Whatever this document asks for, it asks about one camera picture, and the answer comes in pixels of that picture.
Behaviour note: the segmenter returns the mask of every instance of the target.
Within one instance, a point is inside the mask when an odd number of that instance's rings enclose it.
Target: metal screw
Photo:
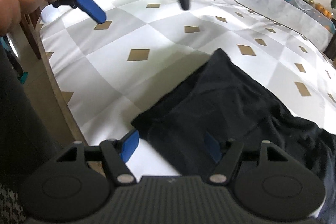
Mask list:
[[[131,183],[131,182],[133,182],[133,180],[134,180],[134,177],[132,175],[129,175],[129,174],[123,174],[123,175],[119,175],[117,177],[117,181],[120,182],[120,183],[123,183],[123,184]]]
[[[213,183],[224,183],[226,182],[226,180],[227,180],[227,177],[221,174],[214,174],[214,175],[211,175],[210,177],[210,181]]]

